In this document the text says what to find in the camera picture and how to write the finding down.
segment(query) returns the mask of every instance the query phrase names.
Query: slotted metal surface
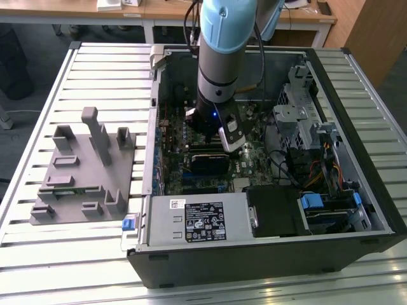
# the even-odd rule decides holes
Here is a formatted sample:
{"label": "slotted metal surface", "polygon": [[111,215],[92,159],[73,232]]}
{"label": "slotted metal surface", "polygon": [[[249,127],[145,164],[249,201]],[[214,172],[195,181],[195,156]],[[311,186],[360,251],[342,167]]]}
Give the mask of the slotted metal surface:
{"label": "slotted metal surface", "polygon": [[[66,123],[75,133],[88,133],[80,123],[84,106],[98,107],[107,132],[128,126],[137,134],[130,209],[141,209],[151,86],[148,54],[149,46],[142,44],[83,43],[79,51],[69,51],[39,118],[38,134],[34,131],[0,206],[0,215],[6,216],[0,228],[0,304],[343,304],[349,297],[351,303],[407,303],[407,242],[367,255],[338,273],[148,290],[121,251],[121,222],[31,226],[27,220],[54,148],[50,136],[57,124]],[[323,50],[319,56],[400,213],[407,217],[403,135],[341,51]],[[118,79],[122,85],[101,86]],[[326,101],[321,104],[330,118]]]}

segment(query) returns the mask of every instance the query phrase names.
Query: white label sticker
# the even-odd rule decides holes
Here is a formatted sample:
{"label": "white label sticker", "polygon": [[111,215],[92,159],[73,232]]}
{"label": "white label sticker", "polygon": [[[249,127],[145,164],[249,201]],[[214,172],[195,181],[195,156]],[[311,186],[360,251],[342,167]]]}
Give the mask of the white label sticker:
{"label": "white label sticker", "polygon": [[140,14],[123,14],[124,17],[136,17],[136,18],[141,18]]}
{"label": "white label sticker", "polygon": [[170,199],[170,208],[185,208],[185,199]]}

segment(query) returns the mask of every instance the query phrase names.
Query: barcode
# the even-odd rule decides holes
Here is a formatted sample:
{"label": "barcode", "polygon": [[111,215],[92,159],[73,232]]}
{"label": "barcode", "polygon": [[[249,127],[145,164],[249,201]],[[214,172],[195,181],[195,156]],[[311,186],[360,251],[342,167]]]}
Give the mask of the barcode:
{"label": "barcode", "polygon": [[171,199],[170,208],[185,208],[185,199]]}

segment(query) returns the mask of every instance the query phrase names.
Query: wooden desk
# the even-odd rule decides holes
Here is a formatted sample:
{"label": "wooden desk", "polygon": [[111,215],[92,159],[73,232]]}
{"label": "wooden desk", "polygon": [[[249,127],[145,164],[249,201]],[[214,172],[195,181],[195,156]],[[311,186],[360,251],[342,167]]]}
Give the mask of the wooden desk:
{"label": "wooden desk", "polygon": [[[143,0],[139,7],[123,6],[118,11],[97,11],[96,0],[1,0],[0,22],[26,24],[141,25],[147,43],[154,43],[154,26],[183,26],[190,2]],[[322,47],[335,16],[305,10],[283,11],[277,30],[314,31],[313,47]]]}
{"label": "wooden desk", "polygon": [[[152,36],[154,26],[182,26],[185,12],[190,7],[191,2],[186,0],[147,0],[145,5],[143,25],[148,28],[145,28],[144,31],[150,31],[147,36]],[[311,8],[318,10],[317,7],[317,1],[312,0]],[[291,41],[295,40],[295,31],[316,32],[316,34],[312,33],[310,44],[314,48],[322,48],[331,26],[335,23],[335,16],[325,16],[305,10],[291,10],[290,12],[284,10],[281,13],[277,30],[291,29]],[[286,39],[278,39],[277,41],[286,42]]]}
{"label": "wooden desk", "polygon": [[0,0],[0,22],[15,24],[141,25],[145,4],[97,11],[97,0]]}

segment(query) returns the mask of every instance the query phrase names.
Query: blue latch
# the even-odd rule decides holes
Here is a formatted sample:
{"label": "blue latch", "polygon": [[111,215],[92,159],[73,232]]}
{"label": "blue latch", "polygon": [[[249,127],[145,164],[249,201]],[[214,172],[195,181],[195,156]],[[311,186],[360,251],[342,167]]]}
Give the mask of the blue latch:
{"label": "blue latch", "polygon": [[354,193],[354,199],[357,206],[362,204],[362,198],[361,195],[359,195],[359,193]]}
{"label": "blue latch", "polygon": [[121,230],[134,231],[135,230],[135,219],[123,219],[123,222],[121,223]]}
{"label": "blue latch", "polygon": [[301,204],[303,209],[324,207],[320,194],[305,194],[301,197]]}

